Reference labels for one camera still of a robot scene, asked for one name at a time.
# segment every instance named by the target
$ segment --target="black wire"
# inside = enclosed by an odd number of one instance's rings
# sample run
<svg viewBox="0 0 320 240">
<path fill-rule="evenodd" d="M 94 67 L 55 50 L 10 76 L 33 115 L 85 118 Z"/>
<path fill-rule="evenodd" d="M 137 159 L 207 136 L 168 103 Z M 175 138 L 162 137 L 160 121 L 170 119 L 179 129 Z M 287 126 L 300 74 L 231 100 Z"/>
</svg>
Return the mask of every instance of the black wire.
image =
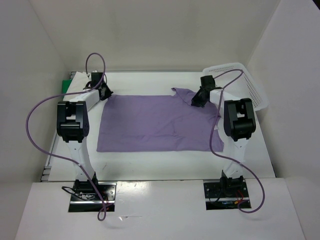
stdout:
<svg viewBox="0 0 320 240">
<path fill-rule="evenodd" d="M 70 194 L 70 195 L 72 195 L 72 196 L 74 196 L 74 197 L 76 197 L 76 198 L 78 198 L 78 199 L 80 199 L 80 200 L 84 200 L 84 201 L 87 201 L 87 200 L 88 200 L 88 199 L 84 199 L 84 198 L 78 196 L 77 194 L 75 194 L 75 193 L 70 192 L 70 191 L 67 190 L 67 189 L 70 189 L 70 190 L 76 192 L 76 190 L 75 190 L 74 188 L 72 188 L 72 187 L 62 186 L 61 189 L 62 189 L 63 191 L 65 191 L 66 193 L 68 193 L 68 194 Z"/>
<path fill-rule="evenodd" d="M 214 203 L 217 203 L 220 200 L 222 192 L 223 192 L 223 188 L 221 188 L 219 195 L 218 195 L 218 198 L 214 201 Z"/>
</svg>

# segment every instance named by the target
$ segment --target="purple shirt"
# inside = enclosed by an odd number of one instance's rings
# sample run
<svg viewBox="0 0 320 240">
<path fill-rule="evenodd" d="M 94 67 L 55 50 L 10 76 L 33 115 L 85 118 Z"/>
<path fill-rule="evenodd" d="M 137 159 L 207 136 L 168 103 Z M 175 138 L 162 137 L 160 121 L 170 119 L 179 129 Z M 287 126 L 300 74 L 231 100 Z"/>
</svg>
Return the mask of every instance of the purple shirt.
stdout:
<svg viewBox="0 0 320 240">
<path fill-rule="evenodd" d="M 98 152 L 210 151 L 209 139 L 217 107 L 191 106 L 195 92 L 172 88 L 175 95 L 112 95 L 105 103 Z M 218 130 L 213 149 L 222 152 Z"/>
</svg>

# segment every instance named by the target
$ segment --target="cable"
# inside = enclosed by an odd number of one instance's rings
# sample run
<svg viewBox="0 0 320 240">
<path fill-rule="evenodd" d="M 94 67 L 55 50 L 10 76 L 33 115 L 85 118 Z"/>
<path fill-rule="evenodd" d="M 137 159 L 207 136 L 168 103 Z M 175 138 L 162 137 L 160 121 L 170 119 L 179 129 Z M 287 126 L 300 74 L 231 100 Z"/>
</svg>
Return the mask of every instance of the cable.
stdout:
<svg viewBox="0 0 320 240">
<path fill-rule="evenodd" d="M 223 192 L 223 188 L 221 188 L 219 195 L 218 195 L 218 198 L 213 203 L 217 203 L 220 200 L 222 192 Z"/>
<path fill-rule="evenodd" d="M 226 89 L 226 87 L 228 87 L 230 84 L 234 83 L 236 80 L 238 80 L 242 74 L 244 74 L 244 71 L 241 70 L 241 69 L 232 69 L 232 70 L 229 70 L 229 71 L 225 71 L 224 73 L 221 73 L 220 75 L 216 76 L 215 78 L 219 78 L 221 77 L 222 75 L 225 75 L 227 73 L 230 73 L 230 72 L 234 72 L 234 71 L 239 71 L 241 72 L 235 79 L 233 79 L 232 81 L 230 81 L 228 84 L 226 84 L 222 90 L 221 90 L 221 93 L 220 93 L 220 99 L 219 99 L 219 104 L 218 104 L 218 109 L 217 109 L 217 112 L 219 113 L 220 112 L 220 108 L 221 108 L 221 103 L 222 103 L 222 97 L 223 97 L 223 93 L 224 93 L 224 90 Z M 215 125 L 217 124 L 217 121 L 218 121 L 218 114 L 215 116 L 215 119 L 214 119 L 214 122 L 213 122 L 213 125 L 212 125 L 212 129 L 211 129 L 211 133 L 210 133 L 210 150 L 211 152 L 217 156 L 217 157 L 220 157 L 220 158 L 223 158 L 223 159 L 228 159 L 228 160 L 231 160 L 237 164 L 239 164 L 241 167 L 245 168 L 246 170 L 248 170 L 254 177 L 255 179 L 258 181 L 260 187 L 261 187 L 261 190 L 262 190 L 262 201 L 260 203 L 260 205 L 254 209 L 254 210 L 251 210 L 251 211 L 245 211 L 245 210 L 242 210 L 240 208 L 240 205 L 243 204 L 244 202 L 247 202 L 249 200 L 243 200 L 241 202 L 239 202 L 237 204 L 237 208 L 243 212 L 243 213 L 246 213 L 246 214 L 252 214 L 252 213 L 255 213 L 257 212 L 262 206 L 263 204 L 265 203 L 265 199 L 266 199 L 266 193 L 265 193 L 265 189 L 264 189 L 264 186 L 262 185 L 260 179 L 258 178 L 258 176 L 250 169 L 248 168 L 247 166 L 245 166 L 244 164 L 242 164 L 240 161 L 236 160 L 236 159 L 233 159 L 231 157 L 228 157 L 228 156 L 223 156 L 223 155 L 220 155 L 218 153 L 216 153 L 214 150 L 213 150 L 213 147 L 212 147 L 212 139 L 213 139 L 213 135 L 214 135 L 214 130 L 215 130 Z"/>
<path fill-rule="evenodd" d="M 102 57 L 101 54 L 97 53 L 97 52 L 93 52 L 91 54 L 89 54 L 89 56 L 86 58 L 86 61 L 85 61 L 85 71 L 86 73 L 88 74 L 88 60 L 89 58 L 92 56 L 92 55 L 98 55 L 102 62 L 103 62 L 103 73 L 106 72 L 106 62 L 105 62 L 105 59 Z M 41 100 L 40 102 L 38 102 L 31 110 L 30 112 L 28 113 L 27 117 L 26 117 L 26 120 L 25 120 L 25 131 L 26 131 L 26 134 L 30 140 L 30 142 L 32 143 L 32 145 L 38 149 L 40 152 L 44 153 L 44 154 L 47 154 L 49 156 L 52 156 L 52 157 L 56 157 L 56 158 L 60 158 L 60 159 L 64 159 L 64 160 L 68 160 L 76 165 L 79 166 L 79 168 L 83 171 L 83 173 L 85 174 L 85 176 L 88 178 L 90 184 L 92 185 L 94 191 L 96 192 L 96 194 L 98 195 L 98 197 L 100 198 L 101 200 L 101 203 L 102 203 L 102 208 L 99 210 L 98 212 L 98 215 L 97 215 L 97 218 L 99 221 L 103 221 L 106 219 L 106 216 L 107 216 L 107 205 L 104 201 L 104 198 L 102 197 L 102 195 L 100 194 L 99 190 L 97 189 L 96 185 L 94 184 L 94 182 L 91 180 L 90 176 L 88 175 L 88 173 L 86 172 L 86 170 L 84 169 L 84 167 L 77 161 L 71 159 L 71 158 L 68 158 L 68 157 L 65 157 L 65 156 L 60 156 L 60 155 L 56 155 L 56 154 L 53 154 L 51 152 L 48 152 L 44 149 L 42 149 L 40 146 L 38 146 L 35 141 L 33 140 L 33 138 L 31 137 L 30 135 L 30 131 L 29 131 L 29 120 L 30 120 L 30 116 L 31 114 L 36 110 L 37 107 L 39 107 L 41 104 L 43 104 L 44 102 L 48 101 L 48 100 L 51 100 L 51 99 L 54 99 L 54 98 L 59 98 L 59 97 L 63 97 L 63 96 L 67 96 L 67 95 L 75 95 L 75 94 L 84 94 L 84 93 L 88 93 L 88 92 L 91 92 L 92 90 L 96 89 L 101 83 L 102 81 L 104 80 L 104 75 L 102 75 L 99 83 L 94 86 L 93 88 L 91 89 L 88 89 L 86 91 L 78 91 L 78 92 L 70 92 L 70 93 L 63 93 L 63 94 L 58 94 L 58 95 L 54 95 L 54 96 L 50 96 L 50 97 L 47 97 L 43 100 Z M 103 217 L 100 218 L 100 213 L 103 211 Z"/>
<path fill-rule="evenodd" d="M 74 197 L 76 197 L 76 198 L 78 198 L 78 199 L 80 199 L 80 200 L 87 201 L 87 200 L 93 200 L 93 199 L 95 198 L 94 196 L 93 196 L 93 198 L 92 198 L 92 197 L 88 197 L 89 194 L 85 195 L 85 196 L 84 196 L 85 198 L 82 198 L 81 196 L 79 196 L 78 194 L 76 194 L 76 190 L 75 190 L 74 188 L 72 188 L 72 187 L 62 186 L 61 189 L 62 189 L 63 191 L 65 191 L 66 193 L 68 193 L 68 194 L 70 194 L 70 195 L 72 195 L 72 196 L 74 196 Z"/>
</svg>

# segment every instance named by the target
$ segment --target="purple cloth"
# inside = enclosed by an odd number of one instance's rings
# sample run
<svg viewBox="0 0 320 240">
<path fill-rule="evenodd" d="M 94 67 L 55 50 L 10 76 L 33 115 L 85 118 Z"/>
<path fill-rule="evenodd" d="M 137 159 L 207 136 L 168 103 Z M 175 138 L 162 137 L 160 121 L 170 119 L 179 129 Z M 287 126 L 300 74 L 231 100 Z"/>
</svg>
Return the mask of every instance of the purple cloth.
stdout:
<svg viewBox="0 0 320 240">
<path fill-rule="evenodd" d="M 216 106 L 191 106 L 195 92 L 172 90 L 174 96 L 112 95 L 103 108 L 97 151 L 210 151 Z M 217 152 L 224 149 L 217 130 L 212 146 Z"/>
</svg>

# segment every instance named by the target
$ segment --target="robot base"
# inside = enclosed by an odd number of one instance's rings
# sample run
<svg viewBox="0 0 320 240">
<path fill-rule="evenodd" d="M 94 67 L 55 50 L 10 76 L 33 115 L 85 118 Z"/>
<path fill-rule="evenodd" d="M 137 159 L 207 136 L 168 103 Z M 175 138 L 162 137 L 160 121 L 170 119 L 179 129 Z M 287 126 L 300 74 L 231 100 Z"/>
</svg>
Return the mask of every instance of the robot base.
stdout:
<svg viewBox="0 0 320 240">
<path fill-rule="evenodd" d="M 248 200 L 241 204 L 242 209 L 251 208 L 246 182 L 227 195 L 221 191 L 220 180 L 203 181 L 203 187 L 206 210 L 237 209 L 238 202 L 241 200 Z"/>
<path fill-rule="evenodd" d="M 112 204 L 107 207 L 107 212 L 115 211 L 115 199 L 116 199 L 116 182 L 99 182 L 97 185 L 99 192 L 104 198 L 106 204 Z M 81 212 L 99 212 L 103 207 L 100 198 L 92 192 L 92 194 L 84 194 L 83 196 L 90 196 L 88 200 L 82 200 L 74 195 L 71 195 L 69 213 L 81 213 Z"/>
</svg>

